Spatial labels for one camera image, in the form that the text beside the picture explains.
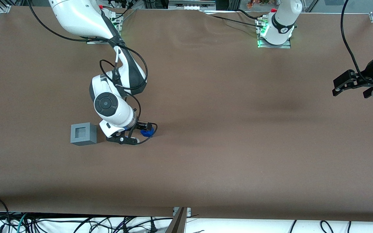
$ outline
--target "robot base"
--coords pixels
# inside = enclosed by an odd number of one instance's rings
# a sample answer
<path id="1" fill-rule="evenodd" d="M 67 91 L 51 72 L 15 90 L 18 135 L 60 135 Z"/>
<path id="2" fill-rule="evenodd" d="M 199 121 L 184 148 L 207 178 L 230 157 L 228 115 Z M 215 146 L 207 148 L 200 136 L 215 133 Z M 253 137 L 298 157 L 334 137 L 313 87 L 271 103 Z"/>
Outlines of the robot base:
<path id="1" fill-rule="evenodd" d="M 266 25 L 265 19 L 267 18 L 267 15 L 263 15 L 259 19 L 255 19 L 256 25 Z M 280 45 L 275 45 L 275 44 L 270 44 L 266 41 L 265 38 L 261 37 L 261 31 L 263 28 L 257 28 L 256 33 L 257 33 L 257 47 L 259 48 L 276 48 L 276 49 L 290 49 L 290 39 L 287 39 L 287 41 L 284 44 Z"/>

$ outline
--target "black button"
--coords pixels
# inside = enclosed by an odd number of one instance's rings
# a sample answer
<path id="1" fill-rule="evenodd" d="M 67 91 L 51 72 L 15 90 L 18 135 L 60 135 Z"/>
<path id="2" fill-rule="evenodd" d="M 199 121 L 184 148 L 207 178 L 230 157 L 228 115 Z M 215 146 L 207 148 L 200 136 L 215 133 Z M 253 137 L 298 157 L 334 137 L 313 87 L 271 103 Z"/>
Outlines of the black button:
<path id="1" fill-rule="evenodd" d="M 111 99 L 103 98 L 100 100 L 100 106 L 102 109 L 108 109 L 111 106 Z"/>

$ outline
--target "power cord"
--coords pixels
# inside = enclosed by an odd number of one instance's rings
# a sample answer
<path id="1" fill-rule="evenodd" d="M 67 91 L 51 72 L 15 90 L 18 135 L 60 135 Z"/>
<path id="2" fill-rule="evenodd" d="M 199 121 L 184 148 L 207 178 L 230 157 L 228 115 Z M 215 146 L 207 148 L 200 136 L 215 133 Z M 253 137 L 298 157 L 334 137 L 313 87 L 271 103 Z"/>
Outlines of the power cord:
<path id="1" fill-rule="evenodd" d="M 155 222 L 153 221 L 153 218 L 151 217 L 151 230 L 149 231 L 150 233 L 156 233 L 158 230 L 155 227 Z"/>
<path id="2" fill-rule="evenodd" d="M 328 233 L 328 232 L 325 231 L 324 228 L 323 228 L 323 224 L 324 224 L 324 223 L 327 225 L 327 227 L 329 227 L 330 232 L 333 233 L 333 229 L 332 229 L 332 227 L 330 227 L 330 224 L 329 224 L 327 221 L 325 221 L 325 220 L 320 221 L 320 229 L 322 229 L 322 231 L 323 231 L 324 233 Z"/>
<path id="3" fill-rule="evenodd" d="M 243 13 L 245 16 L 249 17 L 250 19 L 257 19 L 258 17 L 262 16 L 262 15 L 257 16 L 257 17 L 251 16 L 251 15 L 249 15 L 247 12 L 245 12 L 245 11 L 242 10 L 242 9 L 236 9 L 236 10 L 234 10 L 234 11 L 239 11 L 239 12 Z"/>
<path id="4" fill-rule="evenodd" d="M 296 224 L 296 222 L 297 222 L 297 219 L 295 221 L 293 221 L 293 224 L 291 224 L 289 233 L 293 232 L 293 228 L 294 228 L 294 225 Z"/>
<path id="5" fill-rule="evenodd" d="M 229 21 L 232 21 L 232 22 L 236 22 L 236 23 L 244 24 L 244 25 L 255 26 L 255 27 L 257 27 L 257 28 L 262 28 L 262 27 L 263 27 L 262 25 L 249 24 L 249 23 L 245 23 L 245 22 L 237 21 L 237 20 L 234 20 L 234 19 L 228 19 L 228 18 L 224 18 L 224 17 L 216 16 L 216 15 L 211 15 L 211 16 L 212 16 L 212 17 L 215 17 L 215 18 L 219 18 L 219 19 L 225 19 L 225 20 L 229 20 Z"/>
<path id="6" fill-rule="evenodd" d="M 349 54 L 351 55 L 352 61 L 354 62 L 355 69 L 356 69 L 356 72 L 358 73 L 358 75 L 359 75 L 363 80 L 365 80 L 367 83 L 369 83 L 369 84 L 373 84 L 373 81 L 370 81 L 370 80 L 364 78 L 364 76 L 362 75 L 361 70 L 359 69 L 358 63 L 356 62 L 356 59 L 355 59 L 354 53 L 352 52 L 352 50 L 351 50 L 351 48 L 349 47 L 348 42 L 346 41 L 346 38 L 345 38 L 345 32 L 344 32 L 344 29 L 343 29 L 343 21 L 344 21 L 345 9 L 346 9 L 346 6 L 348 5 L 348 1 L 349 1 L 349 0 L 346 0 L 346 1 L 345 1 L 345 4 L 343 5 L 343 8 L 342 8 L 342 13 L 341 13 L 341 34 L 342 34 L 342 40 L 343 40 L 343 43 L 344 43 L 345 46 L 346 46 L 346 49 L 348 50 Z"/>
<path id="7" fill-rule="evenodd" d="M 5 202 L 3 202 L 1 199 L 0 199 L 0 203 L 4 206 L 5 210 L 6 210 L 6 221 L 8 222 L 8 232 L 11 228 L 11 220 L 9 218 L 9 210 L 8 210 L 8 207 L 6 206 Z"/>
<path id="8" fill-rule="evenodd" d="M 325 231 L 324 228 L 323 228 L 323 224 L 324 224 L 324 223 L 327 225 L 327 227 L 329 227 L 330 232 L 333 233 L 333 229 L 332 229 L 332 227 L 330 227 L 330 224 L 329 224 L 327 221 L 322 220 L 322 221 L 320 221 L 320 229 L 323 231 L 323 233 L 328 233 L 328 232 Z M 346 231 L 347 233 L 349 233 L 350 230 L 351 230 L 351 224 L 352 224 L 352 221 L 349 221 L 349 223 L 348 223 L 348 230 Z"/>

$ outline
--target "black cable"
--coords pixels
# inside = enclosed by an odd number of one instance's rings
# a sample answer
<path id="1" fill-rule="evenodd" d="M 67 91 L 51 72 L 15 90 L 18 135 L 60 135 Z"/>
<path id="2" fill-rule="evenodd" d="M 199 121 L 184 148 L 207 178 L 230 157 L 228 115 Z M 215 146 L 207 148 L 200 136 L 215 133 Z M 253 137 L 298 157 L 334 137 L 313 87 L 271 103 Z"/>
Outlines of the black cable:
<path id="1" fill-rule="evenodd" d="M 11 228 L 11 220 L 9 218 L 9 210 L 8 210 L 8 207 L 6 206 L 5 202 L 3 202 L 1 199 L 0 199 L 0 203 L 4 206 L 5 210 L 6 210 L 6 221 L 8 222 L 8 232 Z"/>
<path id="2" fill-rule="evenodd" d="M 126 231 L 124 231 L 123 233 L 128 233 L 131 229 L 133 228 L 136 228 L 136 227 L 139 227 L 143 224 L 147 224 L 147 223 L 150 223 L 151 221 L 159 221 L 159 220 L 169 220 L 169 219 L 172 219 L 172 218 L 158 218 L 158 219 L 153 219 L 153 220 L 149 220 L 149 221 L 145 221 L 145 222 L 142 222 L 140 224 L 136 224 L 134 225 L 133 227 L 129 227 Z"/>
<path id="3" fill-rule="evenodd" d="M 66 39 L 66 40 L 69 40 L 69 41 L 79 41 L 79 42 L 89 42 L 89 41 L 107 41 L 106 39 L 73 39 L 73 38 L 69 38 L 69 37 L 65 37 L 63 35 L 60 35 L 58 34 L 57 32 L 51 30 L 49 27 L 47 27 L 43 22 L 41 22 L 40 18 L 38 18 L 38 16 L 35 14 L 34 12 L 34 9 L 32 8 L 31 4 L 30 4 L 30 1 L 27 0 L 27 3 L 28 3 L 28 7 L 30 8 L 31 10 L 31 13 L 34 15 L 34 17 L 37 19 L 37 21 L 45 28 L 47 29 L 48 31 L 50 31 L 51 33 L 53 33 L 54 35 L 58 36 L 58 37 L 61 37 L 63 39 Z"/>
<path id="4" fill-rule="evenodd" d="M 351 50 L 351 48 L 349 47 L 348 42 L 346 41 L 346 38 L 345 38 L 345 32 L 344 32 L 344 29 L 343 29 L 343 20 L 344 20 L 344 16 L 345 16 L 345 9 L 346 9 L 346 6 L 348 5 L 348 1 L 349 1 L 349 0 L 346 0 L 346 1 L 345 1 L 345 4 L 343 5 L 343 8 L 342 8 L 342 13 L 341 13 L 341 34 L 342 34 L 342 40 L 343 40 L 343 43 L 344 43 L 345 46 L 346 46 L 346 49 L 348 50 L 349 54 L 351 55 L 352 61 L 354 62 L 355 69 L 356 69 L 358 75 L 359 75 L 359 76 L 360 76 L 364 81 L 366 81 L 367 83 L 369 83 L 369 84 L 373 84 L 373 81 L 370 81 L 370 80 L 364 78 L 364 76 L 362 75 L 361 70 L 359 69 L 358 63 L 356 62 L 356 59 L 355 59 L 354 53 L 352 52 L 352 50 Z"/>
<path id="5" fill-rule="evenodd" d="M 346 233 L 349 233 L 351 231 L 351 224 L 352 224 L 352 221 L 349 221 L 349 223 L 348 223 L 348 230 L 346 231 Z"/>
<path id="6" fill-rule="evenodd" d="M 249 17 L 250 19 L 257 19 L 258 17 L 262 16 L 262 15 L 257 16 L 257 17 L 251 16 L 251 15 L 247 14 L 247 12 L 245 12 L 245 11 L 242 10 L 242 9 L 236 9 L 236 10 L 234 10 L 234 11 L 239 11 L 239 12 L 243 13 L 245 16 Z"/>
<path id="7" fill-rule="evenodd" d="M 294 225 L 296 224 L 296 221 L 297 221 L 297 219 L 296 219 L 295 221 L 293 221 L 293 224 L 292 224 L 291 227 L 290 227 L 290 231 L 289 231 L 289 233 L 292 233 L 292 232 L 293 232 L 293 228 L 294 228 Z"/>
<path id="8" fill-rule="evenodd" d="M 116 18 L 112 18 L 112 20 L 115 20 L 115 19 L 118 19 L 118 18 L 122 17 L 130 8 L 131 8 L 131 6 L 129 6 L 125 11 L 123 11 L 123 13 L 120 14 L 120 16 L 118 16 Z"/>
<path id="9" fill-rule="evenodd" d="M 325 220 L 320 221 L 320 228 L 322 229 L 322 231 L 323 231 L 324 233 L 328 233 L 327 231 L 325 231 L 325 230 L 323 229 L 323 223 L 326 223 L 327 226 L 329 227 L 330 231 L 333 233 L 333 229 L 332 229 L 332 227 L 330 227 L 330 224 L 329 224 L 327 221 L 325 221 Z"/>
<path id="10" fill-rule="evenodd" d="M 127 50 L 133 52 L 134 54 L 136 54 L 136 55 L 137 55 L 137 56 L 142 60 L 143 65 L 145 66 L 145 78 L 144 78 L 144 80 L 142 81 L 142 83 L 139 84 L 139 85 L 136 86 L 136 87 L 124 87 L 124 86 L 122 86 L 122 85 L 118 85 L 118 84 L 114 84 L 114 85 L 117 86 L 117 87 L 121 87 L 121 88 L 123 88 L 123 89 L 125 89 L 125 90 L 136 90 L 136 89 L 142 87 L 142 86 L 146 83 L 146 81 L 147 81 L 147 79 L 148 79 L 148 66 L 146 65 L 145 59 L 143 59 L 143 57 L 142 57 L 138 52 L 136 52 L 135 50 L 133 50 L 133 49 L 131 49 L 131 48 L 128 48 L 128 47 L 123 46 L 123 45 L 120 45 L 120 44 L 117 44 L 117 46 L 120 47 L 120 48 L 122 48 L 122 49 L 127 49 Z M 105 60 L 105 59 L 101 59 L 100 62 L 99 62 L 100 69 L 102 70 L 103 74 L 104 74 L 104 75 L 105 75 L 105 76 L 106 76 L 110 81 L 112 81 L 112 79 L 111 79 L 111 78 L 106 74 L 105 70 L 103 69 L 102 61 L 105 61 L 105 62 L 109 63 L 110 65 L 112 65 L 112 64 L 111 64 L 109 61 Z M 114 67 L 113 72 L 115 72 L 115 71 L 116 71 L 115 69 L 117 69 L 116 63 L 115 63 L 115 65 L 112 65 L 112 66 Z"/>
<path id="11" fill-rule="evenodd" d="M 249 23 L 245 23 L 245 22 L 237 21 L 237 20 L 234 20 L 234 19 L 227 19 L 227 18 L 224 18 L 224 17 L 216 16 L 216 15 L 211 15 L 211 16 L 212 16 L 212 17 L 215 17 L 215 18 L 219 18 L 219 19 L 225 19 L 225 20 L 229 20 L 229 21 L 232 21 L 232 22 L 236 22 L 236 23 L 244 24 L 244 25 L 255 26 L 255 27 L 257 27 L 257 28 L 262 28 L 262 27 L 263 27 L 262 25 L 249 24 Z"/>
<path id="12" fill-rule="evenodd" d="M 103 62 L 107 62 L 107 63 L 109 63 L 111 66 L 113 66 L 113 68 L 114 68 L 114 65 L 113 65 L 111 62 L 109 62 L 108 60 L 105 60 L 105 59 L 101 59 L 101 60 L 99 61 L 99 66 L 100 66 L 100 69 L 102 70 L 103 74 L 106 76 L 107 79 L 109 79 L 109 81 L 110 81 L 111 83 L 114 84 L 113 80 L 112 80 L 112 79 L 111 79 L 111 78 L 106 74 L 105 70 L 103 69 L 102 61 L 103 61 Z"/>
<path id="13" fill-rule="evenodd" d="M 126 50 L 129 50 L 130 52 L 136 54 L 142 60 L 143 65 L 145 66 L 145 78 L 140 85 L 138 85 L 136 87 L 124 87 L 124 86 L 120 86 L 120 85 L 116 85 L 116 86 L 121 87 L 121 88 L 126 89 L 126 90 L 136 90 L 136 89 L 142 87 L 144 84 L 146 84 L 146 80 L 148 79 L 148 66 L 146 65 L 145 59 L 143 59 L 143 57 L 138 52 L 136 52 L 135 50 L 133 50 L 131 48 L 128 48 L 128 47 L 120 45 L 120 44 L 116 44 L 116 45 L 118 47 L 120 47 L 121 49 L 126 49 Z"/>
<path id="14" fill-rule="evenodd" d="M 139 102 L 139 100 L 134 95 L 130 94 L 129 92 L 126 92 L 126 94 L 128 94 L 130 97 L 135 99 L 135 101 L 138 103 L 138 106 L 139 106 L 138 119 L 139 119 L 140 116 L 141 116 L 141 112 L 142 112 L 141 103 Z"/>
<path id="15" fill-rule="evenodd" d="M 84 221 L 82 221 L 77 227 L 76 227 L 76 229 L 74 230 L 74 232 L 73 233 L 76 233 L 77 232 L 77 230 L 80 228 L 80 227 L 82 227 L 85 223 L 87 223 L 88 221 L 90 221 L 92 218 L 86 218 L 86 220 L 84 220 Z"/>

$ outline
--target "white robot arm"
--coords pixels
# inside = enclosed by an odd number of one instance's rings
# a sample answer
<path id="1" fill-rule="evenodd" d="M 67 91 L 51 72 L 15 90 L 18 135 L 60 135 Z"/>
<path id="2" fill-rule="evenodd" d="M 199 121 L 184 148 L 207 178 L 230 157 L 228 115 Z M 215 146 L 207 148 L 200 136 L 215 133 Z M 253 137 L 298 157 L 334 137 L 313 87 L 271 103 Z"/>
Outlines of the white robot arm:
<path id="1" fill-rule="evenodd" d="M 263 16 L 265 24 L 260 36 L 270 44 L 281 45 L 291 37 L 297 17 L 302 12 L 300 0 L 283 0 L 276 12 Z"/>
<path id="2" fill-rule="evenodd" d="M 133 130 L 129 137 L 124 135 L 124 131 L 132 128 L 153 131 L 153 128 L 148 122 L 138 121 L 123 97 L 141 93 L 147 76 L 111 21 L 119 16 L 108 9 L 100 9 L 95 0 L 50 0 L 50 5 L 66 31 L 81 37 L 107 39 L 115 50 L 115 66 L 119 59 L 123 65 L 94 77 L 89 87 L 90 97 L 97 114 L 103 119 L 100 127 L 107 140 L 136 145 L 139 139 L 131 137 Z"/>

